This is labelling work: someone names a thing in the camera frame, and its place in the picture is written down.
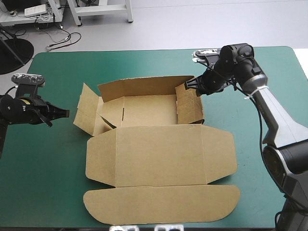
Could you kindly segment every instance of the gray floor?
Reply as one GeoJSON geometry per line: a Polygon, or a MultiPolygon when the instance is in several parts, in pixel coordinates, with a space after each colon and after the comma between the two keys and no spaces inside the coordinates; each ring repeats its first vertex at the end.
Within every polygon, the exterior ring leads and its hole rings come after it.
{"type": "MultiPolygon", "coordinates": [[[[124,2],[110,0],[109,4],[124,2]]],[[[134,22],[125,14],[88,16],[77,27],[69,9],[63,25],[82,39],[58,51],[116,51],[221,47],[248,42],[253,46],[308,48],[307,0],[131,0],[134,22]]],[[[63,32],[48,29],[55,40],[63,32]]],[[[35,53],[45,52],[52,41],[47,34],[27,26],[22,36],[35,53]]],[[[18,72],[26,72],[27,64],[18,72]]],[[[0,76],[0,92],[11,74],[0,76]]]]}

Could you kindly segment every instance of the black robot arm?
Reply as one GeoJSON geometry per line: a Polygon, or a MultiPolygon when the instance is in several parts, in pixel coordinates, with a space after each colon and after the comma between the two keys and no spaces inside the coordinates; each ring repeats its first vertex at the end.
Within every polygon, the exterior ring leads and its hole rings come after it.
{"type": "Polygon", "coordinates": [[[69,110],[58,108],[38,95],[38,88],[45,85],[44,77],[15,74],[12,82],[17,85],[15,98],[8,93],[0,95],[0,157],[8,125],[40,124],[52,126],[52,120],[69,117],[69,110]]]}
{"type": "Polygon", "coordinates": [[[257,106],[269,128],[263,140],[267,146],[262,151],[262,159],[286,197],[276,228],[307,231],[308,128],[296,123],[269,91],[268,78],[256,62],[251,45],[241,43],[195,51],[193,56],[195,62],[206,66],[206,71],[187,81],[187,89],[196,89],[198,95],[210,95],[233,85],[257,106]]]}

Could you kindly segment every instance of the cardboard side panel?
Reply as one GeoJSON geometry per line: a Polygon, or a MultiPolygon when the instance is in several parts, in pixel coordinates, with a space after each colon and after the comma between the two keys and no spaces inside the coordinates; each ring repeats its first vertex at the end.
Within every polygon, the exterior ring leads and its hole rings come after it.
{"type": "Polygon", "coordinates": [[[83,201],[98,221],[112,225],[210,222],[234,210],[234,185],[127,187],[88,191],[83,201]]]}
{"type": "Polygon", "coordinates": [[[191,124],[204,121],[201,97],[195,89],[185,89],[184,84],[176,87],[178,124],[191,124]]]}
{"type": "Polygon", "coordinates": [[[123,96],[174,95],[175,87],[193,76],[168,76],[120,79],[98,86],[104,102],[123,96]]]}
{"type": "Polygon", "coordinates": [[[233,135],[208,126],[201,126],[201,130],[207,183],[235,173],[237,161],[233,135]]]}
{"type": "Polygon", "coordinates": [[[74,124],[90,135],[94,132],[98,100],[99,96],[84,83],[74,124]]]}
{"type": "Polygon", "coordinates": [[[110,130],[111,128],[97,115],[97,109],[102,104],[102,99],[84,83],[74,124],[92,136],[110,130]]]}
{"type": "Polygon", "coordinates": [[[115,186],[206,184],[200,127],[117,128],[115,186]]]}
{"type": "Polygon", "coordinates": [[[98,114],[108,120],[116,127],[122,126],[124,108],[124,97],[112,101],[104,102],[103,106],[98,110],[98,114]]]}
{"type": "Polygon", "coordinates": [[[86,176],[109,185],[116,183],[116,129],[88,140],[86,176]]]}
{"type": "Polygon", "coordinates": [[[124,98],[123,127],[177,124],[176,95],[124,98]]]}

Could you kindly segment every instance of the unfolded cardboard box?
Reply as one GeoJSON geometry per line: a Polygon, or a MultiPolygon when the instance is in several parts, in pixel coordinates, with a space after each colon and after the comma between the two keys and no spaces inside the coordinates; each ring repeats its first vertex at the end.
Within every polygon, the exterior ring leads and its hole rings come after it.
{"type": "Polygon", "coordinates": [[[74,124],[94,137],[86,175],[115,186],[88,191],[84,203],[113,224],[214,221],[237,205],[234,185],[207,185],[237,169],[231,133],[202,125],[192,76],[123,79],[84,85],[74,124]]]}

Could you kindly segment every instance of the green tabletop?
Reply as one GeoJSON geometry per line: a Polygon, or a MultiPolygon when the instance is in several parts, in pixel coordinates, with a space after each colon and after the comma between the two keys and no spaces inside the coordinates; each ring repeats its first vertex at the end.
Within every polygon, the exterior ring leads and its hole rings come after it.
{"type": "MultiPolygon", "coordinates": [[[[204,67],[191,61],[193,51],[38,54],[29,73],[46,78],[39,95],[69,109],[71,115],[54,121],[52,128],[44,124],[9,126],[0,159],[0,227],[106,227],[87,212],[82,199],[88,190],[109,187],[85,175],[90,136],[73,125],[82,83],[98,93],[98,84],[119,78],[198,76],[204,67]]],[[[272,93],[297,122],[308,126],[308,84],[293,50],[256,48],[256,59],[269,77],[272,93]]],[[[214,183],[237,185],[241,198],[226,218],[185,226],[273,227],[284,198],[261,161],[255,107],[232,87],[202,99],[205,125],[232,132],[236,143],[237,173],[214,183]]]]}

